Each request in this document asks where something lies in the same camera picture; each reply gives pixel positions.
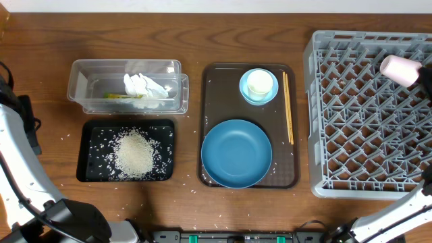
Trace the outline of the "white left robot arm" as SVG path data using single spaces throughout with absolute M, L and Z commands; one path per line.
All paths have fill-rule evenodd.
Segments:
M 66 198 L 38 155 L 30 98 L 13 92 L 11 72 L 1 77 L 1 198 L 11 231 L 3 242 L 144 242 L 128 221 L 108 222 L 92 204 Z

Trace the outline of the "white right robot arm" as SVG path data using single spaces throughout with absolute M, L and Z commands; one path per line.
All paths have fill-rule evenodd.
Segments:
M 431 94 L 431 68 L 416 63 L 413 67 L 382 65 L 380 72 L 401 84 L 422 84 Z M 424 223 L 431 221 L 431 167 L 422 173 L 422 181 L 406 196 L 382 211 L 361 217 L 337 228 L 323 242 L 389 242 Z

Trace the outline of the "pile of white rice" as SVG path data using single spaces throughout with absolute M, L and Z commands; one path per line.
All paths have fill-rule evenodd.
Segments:
M 171 147 L 165 148 L 137 128 L 122 128 L 109 140 L 107 148 L 109 153 L 103 158 L 109 181 L 166 180 L 171 172 Z

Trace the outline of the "cream white cup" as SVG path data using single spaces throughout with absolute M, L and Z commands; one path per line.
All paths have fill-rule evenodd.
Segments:
M 248 96 L 253 101 L 262 101 L 273 88 L 273 79 L 265 70 L 253 70 L 246 81 Z

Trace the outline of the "dark blue plate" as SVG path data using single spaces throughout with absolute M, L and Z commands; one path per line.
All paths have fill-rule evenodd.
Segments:
M 248 188 L 269 171 L 273 149 L 266 133 L 242 119 L 223 121 L 205 136 L 200 157 L 209 177 L 226 188 Z

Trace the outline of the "white tissue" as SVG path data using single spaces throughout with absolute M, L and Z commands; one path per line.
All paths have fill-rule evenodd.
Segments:
M 133 76 L 125 74 L 124 84 L 126 94 L 131 97 L 166 99 L 169 96 L 168 92 L 160 84 L 141 73 Z

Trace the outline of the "yellow green snack wrapper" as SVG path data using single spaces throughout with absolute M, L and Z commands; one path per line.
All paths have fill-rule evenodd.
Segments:
M 112 94 L 105 93 L 103 95 L 104 99 L 141 99 L 143 95 L 128 95 L 128 94 Z

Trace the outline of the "pink cup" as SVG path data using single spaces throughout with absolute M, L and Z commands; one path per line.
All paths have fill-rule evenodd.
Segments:
M 395 55 L 387 56 L 380 65 L 380 72 L 403 87 L 413 85 L 419 78 L 421 63 L 398 57 Z

